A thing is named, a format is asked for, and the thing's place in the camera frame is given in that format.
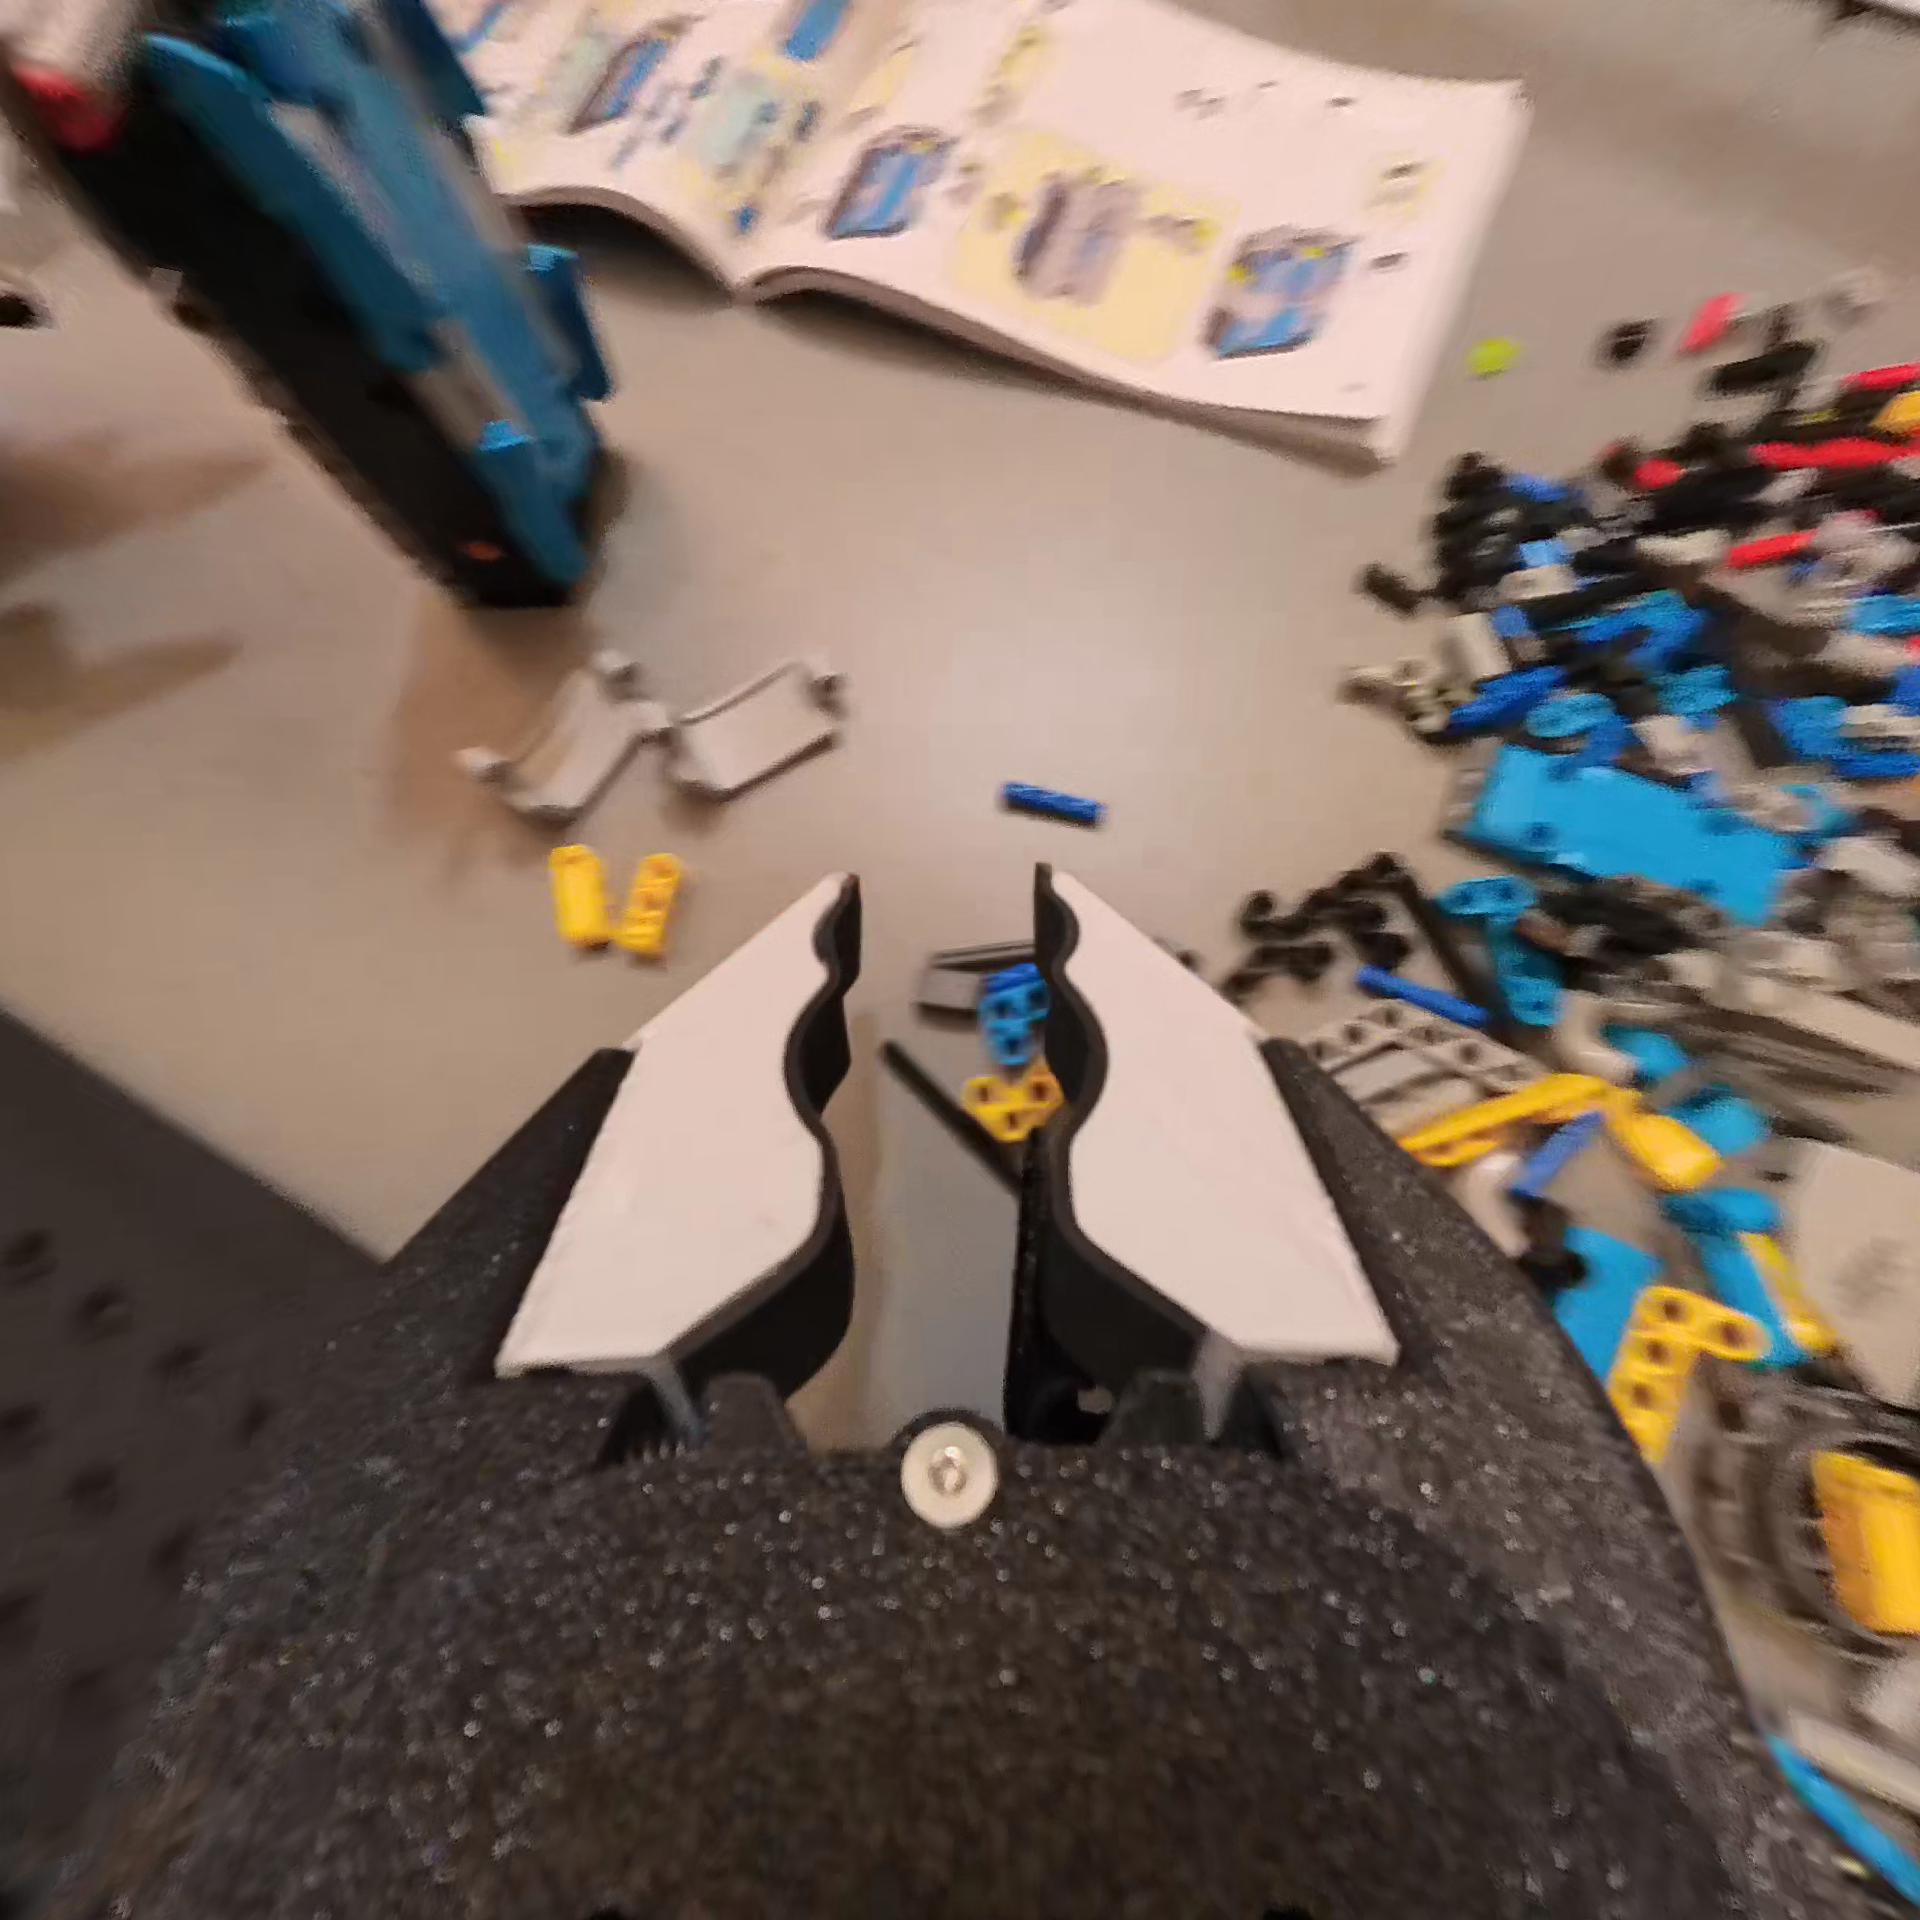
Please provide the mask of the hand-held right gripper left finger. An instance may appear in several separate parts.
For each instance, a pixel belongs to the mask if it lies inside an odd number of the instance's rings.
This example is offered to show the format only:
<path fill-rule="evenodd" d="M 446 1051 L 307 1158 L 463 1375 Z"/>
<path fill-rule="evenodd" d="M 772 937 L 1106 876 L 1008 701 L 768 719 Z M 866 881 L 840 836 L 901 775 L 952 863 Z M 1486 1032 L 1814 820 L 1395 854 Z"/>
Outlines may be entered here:
<path fill-rule="evenodd" d="M 695 1403 L 720 1375 L 790 1399 L 827 1366 L 854 1255 L 826 1112 L 860 935 L 858 876 L 831 875 L 627 1044 L 497 1379 L 643 1379 Z"/>

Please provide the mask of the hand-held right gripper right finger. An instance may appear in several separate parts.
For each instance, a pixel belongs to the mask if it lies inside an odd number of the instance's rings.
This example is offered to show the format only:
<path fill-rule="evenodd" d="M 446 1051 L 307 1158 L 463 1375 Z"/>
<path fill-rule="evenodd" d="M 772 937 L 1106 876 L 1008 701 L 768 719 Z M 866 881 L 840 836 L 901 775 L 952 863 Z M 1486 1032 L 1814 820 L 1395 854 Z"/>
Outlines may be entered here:
<path fill-rule="evenodd" d="M 1402 1342 L 1295 1116 L 1288 1052 L 1096 888 L 1035 869 L 1061 1112 L 1038 1153 L 1044 1331 L 1120 1399 L 1190 1380 L 1206 1419 L 1290 1361 Z"/>

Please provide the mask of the pile of small toy bricks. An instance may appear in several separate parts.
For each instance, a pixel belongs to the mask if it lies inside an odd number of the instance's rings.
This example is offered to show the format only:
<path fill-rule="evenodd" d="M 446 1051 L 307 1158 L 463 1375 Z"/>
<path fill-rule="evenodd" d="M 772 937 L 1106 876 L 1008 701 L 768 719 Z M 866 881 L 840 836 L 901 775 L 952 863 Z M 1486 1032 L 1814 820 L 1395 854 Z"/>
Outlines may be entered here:
<path fill-rule="evenodd" d="M 1445 620 L 1342 698 L 1458 773 L 1429 885 L 1249 892 L 1218 988 L 1354 963 L 1297 1046 L 1492 1238 L 1702 1559 L 1818 1828 L 1818 1914 L 1916 1914 L 1916 354 L 1847 271 L 1702 303 L 1694 418 L 1582 472 L 1469 450 Z"/>

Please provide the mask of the grey blue toy brick assembly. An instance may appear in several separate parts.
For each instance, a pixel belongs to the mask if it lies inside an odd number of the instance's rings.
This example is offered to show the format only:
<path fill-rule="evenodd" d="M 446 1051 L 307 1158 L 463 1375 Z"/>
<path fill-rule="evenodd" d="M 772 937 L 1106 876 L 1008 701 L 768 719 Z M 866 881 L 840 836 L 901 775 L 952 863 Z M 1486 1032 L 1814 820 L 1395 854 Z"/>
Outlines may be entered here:
<path fill-rule="evenodd" d="M 612 394 L 580 268 L 470 143 L 428 5 L 6 5 L 6 128 L 452 598 L 574 598 Z"/>

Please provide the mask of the brick instruction booklet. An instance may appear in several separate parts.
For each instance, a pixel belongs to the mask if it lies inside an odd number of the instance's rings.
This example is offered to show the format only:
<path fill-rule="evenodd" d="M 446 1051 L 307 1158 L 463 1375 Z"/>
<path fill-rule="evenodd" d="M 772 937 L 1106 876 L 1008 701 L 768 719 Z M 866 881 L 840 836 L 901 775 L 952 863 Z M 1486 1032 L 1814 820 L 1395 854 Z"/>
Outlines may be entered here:
<path fill-rule="evenodd" d="M 1525 153 L 1520 81 L 1140 3 L 441 3 L 520 209 L 734 300 L 856 300 L 1255 438 L 1395 461 Z"/>

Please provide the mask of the grey desk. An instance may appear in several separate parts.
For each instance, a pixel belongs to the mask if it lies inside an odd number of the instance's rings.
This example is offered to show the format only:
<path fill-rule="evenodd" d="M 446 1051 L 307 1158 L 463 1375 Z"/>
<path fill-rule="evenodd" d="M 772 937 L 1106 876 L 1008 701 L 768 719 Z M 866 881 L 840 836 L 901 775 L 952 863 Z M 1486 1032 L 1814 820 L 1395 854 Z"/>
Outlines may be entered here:
<path fill-rule="evenodd" d="M 390 1251 L 592 1040 L 663 995 L 573 962 L 536 836 L 450 765 L 517 733 L 590 638 L 674 698 L 785 653 L 851 680 L 840 748 L 713 814 L 659 773 L 601 806 L 695 869 L 681 972 L 826 868 L 864 876 L 858 1032 L 919 953 L 1007 931 L 1058 856 L 1226 952 L 1253 885 L 1417 851 L 1436 755 L 1333 697 L 1395 649 L 1354 590 L 1410 564 L 1469 448 L 1565 468 L 1676 421 L 1664 354 L 1603 323 L 1712 283 L 1884 268 L 1846 344 L 1916 340 L 1916 31 L 1828 5 L 1255 5 L 1280 40 L 1532 93 L 1525 163 L 1417 438 L 1344 477 L 1070 394 L 824 298 L 729 306 L 614 222 L 584 239 L 633 500 L 580 627 L 428 588 L 89 244 L 6 372 L 6 1005 Z M 1007 780 L 1098 800 L 1022 819 Z"/>

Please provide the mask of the black toy brick axle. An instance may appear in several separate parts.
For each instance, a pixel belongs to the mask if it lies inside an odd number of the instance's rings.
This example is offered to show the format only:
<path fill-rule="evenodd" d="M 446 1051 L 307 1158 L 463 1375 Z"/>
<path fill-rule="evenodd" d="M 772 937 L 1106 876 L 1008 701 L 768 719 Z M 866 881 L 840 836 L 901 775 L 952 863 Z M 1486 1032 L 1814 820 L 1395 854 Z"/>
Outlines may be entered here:
<path fill-rule="evenodd" d="M 1022 1185 L 1022 1151 L 1004 1144 L 982 1128 L 982 1123 L 962 1106 L 959 1096 L 947 1093 L 928 1069 L 893 1039 L 887 1039 L 878 1051 L 880 1063 L 907 1089 L 945 1133 L 959 1144 L 969 1158 L 981 1164 L 1000 1189 L 1020 1192 Z"/>

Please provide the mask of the black perforated pad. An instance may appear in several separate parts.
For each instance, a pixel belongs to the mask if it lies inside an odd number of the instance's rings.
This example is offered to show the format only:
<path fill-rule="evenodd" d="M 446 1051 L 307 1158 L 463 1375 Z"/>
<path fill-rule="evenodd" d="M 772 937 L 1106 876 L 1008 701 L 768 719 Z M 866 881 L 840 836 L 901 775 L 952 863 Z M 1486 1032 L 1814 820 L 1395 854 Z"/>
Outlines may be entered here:
<path fill-rule="evenodd" d="M 379 1260 L 2 1019 L 6 1914 L 39 1914 L 198 1550 Z"/>

